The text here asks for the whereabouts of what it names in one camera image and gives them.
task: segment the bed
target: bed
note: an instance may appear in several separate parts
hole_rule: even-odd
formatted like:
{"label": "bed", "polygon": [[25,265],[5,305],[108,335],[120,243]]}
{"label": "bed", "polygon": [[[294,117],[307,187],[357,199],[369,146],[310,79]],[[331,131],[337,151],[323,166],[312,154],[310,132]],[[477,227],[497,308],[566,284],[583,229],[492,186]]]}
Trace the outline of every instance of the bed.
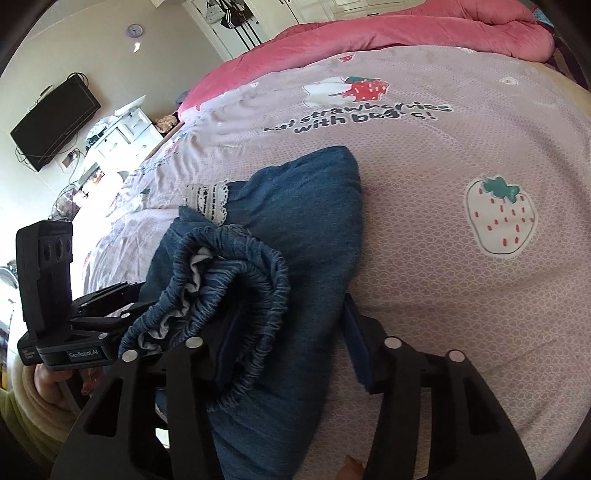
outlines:
{"label": "bed", "polygon": [[[379,49],[317,46],[267,72],[241,69],[244,58],[226,64],[127,178],[96,246],[75,255],[84,291],[145,280],[187,188],[343,144],[363,185],[363,257],[350,286],[361,312],[418,350],[465,351],[542,478],[591,407],[591,95],[532,58],[547,54],[546,37],[515,11],[538,49],[499,51],[492,32],[486,47],[407,35]],[[278,41],[321,38],[307,27],[293,35]],[[487,196],[495,188],[509,189],[506,202]],[[82,230],[74,226],[74,243]],[[333,367],[298,479],[331,478],[345,455],[369,455],[381,399],[357,384],[341,338]]]}

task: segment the strawberry print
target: strawberry print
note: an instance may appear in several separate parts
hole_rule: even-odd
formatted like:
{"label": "strawberry print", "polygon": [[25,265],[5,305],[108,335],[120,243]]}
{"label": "strawberry print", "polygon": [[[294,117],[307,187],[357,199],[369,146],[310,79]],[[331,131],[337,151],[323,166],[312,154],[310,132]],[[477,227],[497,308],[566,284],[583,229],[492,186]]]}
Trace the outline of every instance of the strawberry print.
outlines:
{"label": "strawberry print", "polygon": [[538,223],[530,196],[501,176],[473,180],[466,190],[465,206],[481,250],[493,257],[519,255]]}
{"label": "strawberry print", "polygon": [[354,102],[380,100],[390,84],[380,79],[365,77],[330,77],[320,82],[305,85],[308,96],[306,106],[340,106]]}
{"label": "strawberry print", "polygon": [[353,95],[355,102],[363,100],[379,100],[383,93],[386,93],[389,83],[380,79],[364,79],[360,77],[349,77],[345,83],[351,84],[348,92],[341,93],[342,96]]}

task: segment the green sleeve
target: green sleeve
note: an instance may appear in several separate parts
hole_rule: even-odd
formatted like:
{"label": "green sleeve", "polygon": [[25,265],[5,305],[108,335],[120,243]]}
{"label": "green sleeve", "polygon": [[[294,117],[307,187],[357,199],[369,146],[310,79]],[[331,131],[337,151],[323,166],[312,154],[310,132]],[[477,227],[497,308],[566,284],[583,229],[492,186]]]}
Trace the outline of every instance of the green sleeve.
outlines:
{"label": "green sleeve", "polygon": [[33,425],[20,409],[12,391],[0,389],[0,415],[22,448],[43,470],[50,470],[61,449],[61,442]]}

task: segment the television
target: television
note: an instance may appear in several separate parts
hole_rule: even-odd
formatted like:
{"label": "television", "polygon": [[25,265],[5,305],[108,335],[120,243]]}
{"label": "television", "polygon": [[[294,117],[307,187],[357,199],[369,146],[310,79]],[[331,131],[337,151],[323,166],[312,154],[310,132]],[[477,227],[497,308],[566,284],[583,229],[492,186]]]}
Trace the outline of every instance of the television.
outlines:
{"label": "television", "polygon": [[35,105],[12,130],[11,137],[29,163],[40,171],[99,110],[87,78],[71,74]]}

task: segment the pink comforter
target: pink comforter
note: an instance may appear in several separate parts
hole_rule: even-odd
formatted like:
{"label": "pink comforter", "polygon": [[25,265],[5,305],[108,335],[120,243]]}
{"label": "pink comforter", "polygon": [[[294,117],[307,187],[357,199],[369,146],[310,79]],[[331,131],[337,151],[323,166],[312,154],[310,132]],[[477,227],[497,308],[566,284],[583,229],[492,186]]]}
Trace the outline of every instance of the pink comforter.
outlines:
{"label": "pink comforter", "polygon": [[263,45],[227,61],[191,90],[178,112],[267,73],[305,67],[345,52],[394,45],[466,47],[545,62],[552,35],[517,0],[427,0],[408,10],[326,23],[295,25]]}

